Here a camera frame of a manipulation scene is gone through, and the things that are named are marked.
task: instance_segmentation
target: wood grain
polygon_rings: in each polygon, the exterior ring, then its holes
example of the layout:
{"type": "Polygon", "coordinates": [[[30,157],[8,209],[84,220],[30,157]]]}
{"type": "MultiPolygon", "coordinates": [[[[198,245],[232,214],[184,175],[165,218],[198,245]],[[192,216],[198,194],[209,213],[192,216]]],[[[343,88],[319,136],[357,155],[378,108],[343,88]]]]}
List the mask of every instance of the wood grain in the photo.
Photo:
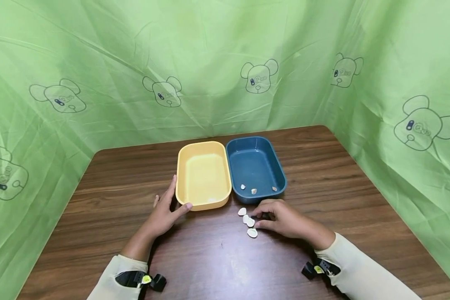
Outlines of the wood grain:
{"type": "MultiPolygon", "coordinates": [[[[323,126],[260,132],[288,179],[285,200],[343,234],[424,299],[450,299],[450,280],[323,126]]],[[[245,135],[216,137],[226,144],[245,135]]],[[[169,142],[98,152],[18,299],[86,299],[102,271],[147,218],[169,184],[180,148],[169,142]]],[[[163,293],[146,299],[341,299],[325,281],[300,271],[307,247],[275,234],[247,236],[240,203],[190,212],[158,241],[150,273],[163,293]]]]}

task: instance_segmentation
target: cartoon bear print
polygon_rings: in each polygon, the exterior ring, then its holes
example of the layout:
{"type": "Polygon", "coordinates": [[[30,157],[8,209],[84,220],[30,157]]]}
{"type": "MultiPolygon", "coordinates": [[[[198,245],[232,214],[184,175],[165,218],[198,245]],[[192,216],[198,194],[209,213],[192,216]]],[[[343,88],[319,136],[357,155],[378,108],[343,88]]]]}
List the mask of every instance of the cartoon bear print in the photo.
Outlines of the cartoon bear print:
{"type": "Polygon", "coordinates": [[[252,94],[265,93],[270,89],[272,83],[270,76],[278,71],[278,63],[274,59],[269,59],[264,65],[252,65],[250,62],[243,65],[241,76],[247,79],[245,89],[252,94]]]}
{"type": "Polygon", "coordinates": [[[155,101],[161,106],[177,108],[182,104],[178,97],[182,85],[177,78],[170,76],[165,82],[155,82],[150,77],[143,77],[142,84],[147,91],[155,94],[155,101]]]}
{"type": "Polygon", "coordinates": [[[87,108],[85,102],[77,96],[80,88],[68,79],[62,79],[58,85],[49,87],[31,85],[29,91],[36,101],[49,101],[60,113],[77,113],[87,108]]]}
{"type": "Polygon", "coordinates": [[[344,57],[341,53],[335,56],[335,66],[333,67],[332,85],[340,88],[347,88],[352,84],[354,75],[360,74],[363,67],[363,58],[355,60],[344,57]]]}
{"type": "Polygon", "coordinates": [[[11,161],[12,154],[0,147],[0,199],[5,201],[15,198],[28,181],[28,171],[11,161]]]}
{"type": "Polygon", "coordinates": [[[395,136],[402,143],[418,151],[430,148],[435,137],[450,139],[450,116],[440,117],[428,108],[429,104],[426,95],[408,99],[403,105],[407,116],[393,129],[395,136]]]}

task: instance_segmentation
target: green fabric backdrop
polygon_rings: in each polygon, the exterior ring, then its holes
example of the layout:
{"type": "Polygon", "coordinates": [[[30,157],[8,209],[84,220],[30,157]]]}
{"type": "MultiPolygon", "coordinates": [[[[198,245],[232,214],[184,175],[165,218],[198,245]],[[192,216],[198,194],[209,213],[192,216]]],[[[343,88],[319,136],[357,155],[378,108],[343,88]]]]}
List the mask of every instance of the green fabric backdrop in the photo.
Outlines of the green fabric backdrop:
{"type": "Polygon", "coordinates": [[[0,0],[0,300],[95,152],[315,124],[450,276],[450,0],[0,0]]]}

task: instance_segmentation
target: sleeve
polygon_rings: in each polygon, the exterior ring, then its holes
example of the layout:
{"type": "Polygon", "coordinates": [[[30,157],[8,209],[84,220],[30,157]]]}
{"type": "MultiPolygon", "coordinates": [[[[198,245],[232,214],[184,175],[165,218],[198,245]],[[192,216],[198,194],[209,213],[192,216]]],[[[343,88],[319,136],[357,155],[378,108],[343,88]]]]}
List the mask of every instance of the sleeve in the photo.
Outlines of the sleeve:
{"type": "Polygon", "coordinates": [[[148,265],[125,256],[114,256],[87,300],[137,300],[140,288],[123,287],[115,281],[117,275],[126,271],[148,272],[148,265]]]}
{"type": "Polygon", "coordinates": [[[339,274],[329,276],[330,281],[351,300],[420,300],[409,287],[349,240],[338,233],[335,235],[328,249],[315,253],[341,269],[339,274]]]}

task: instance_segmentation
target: left hand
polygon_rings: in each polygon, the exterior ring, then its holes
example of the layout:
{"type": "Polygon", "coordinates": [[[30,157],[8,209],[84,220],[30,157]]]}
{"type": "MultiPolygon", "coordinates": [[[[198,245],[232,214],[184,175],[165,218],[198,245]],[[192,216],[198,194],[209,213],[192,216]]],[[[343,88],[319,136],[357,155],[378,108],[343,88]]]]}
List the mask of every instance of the left hand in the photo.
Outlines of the left hand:
{"type": "Polygon", "coordinates": [[[174,212],[170,211],[170,205],[175,194],[176,185],[177,175],[174,175],[168,190],[166,190],[161,197],[158,195],[155,196],[152,214],[150,214],[148,220],[144,224],[144,228],[147,228],[147,231],[149,231],[153,238],[157,238],[170,230],[173,224],[192,208],[192,203],[186,203],[174,212]]]}

